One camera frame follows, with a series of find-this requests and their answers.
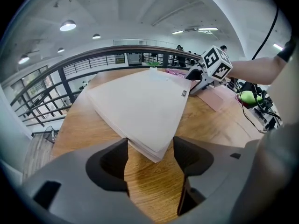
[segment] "table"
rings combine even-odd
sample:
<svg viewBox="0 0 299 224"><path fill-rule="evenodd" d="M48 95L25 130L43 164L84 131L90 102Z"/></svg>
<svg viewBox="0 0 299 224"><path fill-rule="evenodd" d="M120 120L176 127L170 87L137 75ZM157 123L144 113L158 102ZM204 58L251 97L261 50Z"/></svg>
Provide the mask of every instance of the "table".
<svg viewBox="0 0 299 224"><path fill-rule="evenodd" d="M79 148L119 138L94 111L86 97L86 91L99 84L143 70L145 69L98 73L70 108L58 133L52 155L57 157ZM256 118L249 111L247 114L261 129L262 126ZM248 141L260 139L262 134L246 120L237 101L230 107L215 112L195 96L187 100L176 136L244 147ZM125 181L128 183L132 202L155 222L175 219L184 175L174 159L172 143L164 159L158 163L153 163L131 146L128 147L128 156Z"/></svg>

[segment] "railing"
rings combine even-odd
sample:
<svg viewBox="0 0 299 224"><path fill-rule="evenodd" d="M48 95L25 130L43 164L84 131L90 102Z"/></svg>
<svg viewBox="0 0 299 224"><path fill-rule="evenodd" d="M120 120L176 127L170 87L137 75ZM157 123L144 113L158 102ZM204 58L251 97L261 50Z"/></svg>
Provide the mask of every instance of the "railing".
<svg viewBox="0 0 299 224"><path fill-rule="evenodd" d="M139 53L140 64L142 65L128 66L125 64L125 56L130 53ZM44 123L64 119L68 109L82 91L83 87L79 87L80 90L72 91L69 84L71 81L96 75L99 72L108 70L148 68L146 65L148 62L159 62L160 65L158 67L160 68L188 70L191 67L190 61L193 60L196 62L200 58L200 56L191 53L153 46L113 46L95 49L67 58L49 67L45 72L32 80L19 94L17 94L10 105L16 108L15 112L17 112L18 116L26 126L41 125L44 127ZM87 69L90 69L91 72L82 72L83 70ZM24 94L26 91L38 84L40 80L49 75L54 75L57 72L59 81L56 83L54 82L52 86L35 94L29 99L25 99ZM57 87L63 87L65 94L52 98L50 92ZM38 102L29 105L29 103L32 103L33 101L36 102L36 98L38 98ZM66 102L68 104L64 104L62 107L57 107L55 105L56 109L48 110L47 112L36 112L36 110L39 110L40 107L46 106L50 103L55 104L55 101L60 99L62 100L63 98L68 99L68 102ZM23 103L19 103L19 105L17 105L18 101L20 100L22 100ZM45 115L53 115L55 112L58 112L61 115L54 116L53 118L43 119Z"/></svg>

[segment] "ceiling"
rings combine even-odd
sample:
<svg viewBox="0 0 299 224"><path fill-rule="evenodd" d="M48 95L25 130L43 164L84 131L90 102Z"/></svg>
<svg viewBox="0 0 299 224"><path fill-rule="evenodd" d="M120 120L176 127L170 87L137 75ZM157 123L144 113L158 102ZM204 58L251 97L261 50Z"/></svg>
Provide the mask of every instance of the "ceiling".
<svg viewBox="0 0 299 224"><path fill-rule="evenodd" d="M255 12L260 4L269 5L271 0L237 1L246 14L248 39L261 43L274 14ZM252 2L258 2L256 7L252 7ZM218 39L234 39L232 25L217 14L219 11L201 0L31 0L8 35L0 57L0 81L37 62L59 56L60 47L70 50L91 42L95 33L100 33L101 39L108 39L102 31L117 24L132 27L138 24L144 30L154 27L169 35L187 28L212 26L219 29L214 33ZM76 29L61 32L61 23L68 19L75 21ZM284 20L279 20L274 40L285 42L289 30L284 26ZM23 54L28 54L30 60L19 65Z"/></svg>

